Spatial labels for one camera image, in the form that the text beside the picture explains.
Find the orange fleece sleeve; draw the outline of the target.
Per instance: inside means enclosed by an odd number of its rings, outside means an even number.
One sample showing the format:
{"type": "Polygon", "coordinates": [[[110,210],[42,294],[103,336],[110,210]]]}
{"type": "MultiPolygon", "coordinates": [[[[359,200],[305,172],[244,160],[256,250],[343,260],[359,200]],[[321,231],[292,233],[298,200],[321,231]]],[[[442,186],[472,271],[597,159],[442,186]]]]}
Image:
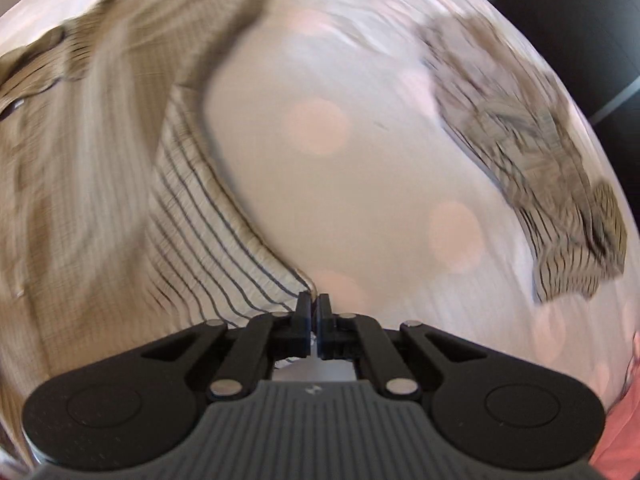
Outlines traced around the orange fleece sleeve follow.
{"type": "Polygon", "coordinates": [[[590,465],[605,479],[639,478],[640,470],[639,333],[632,340],[632,358],[625,390],[606,418],[602,438],[590,465]]]}

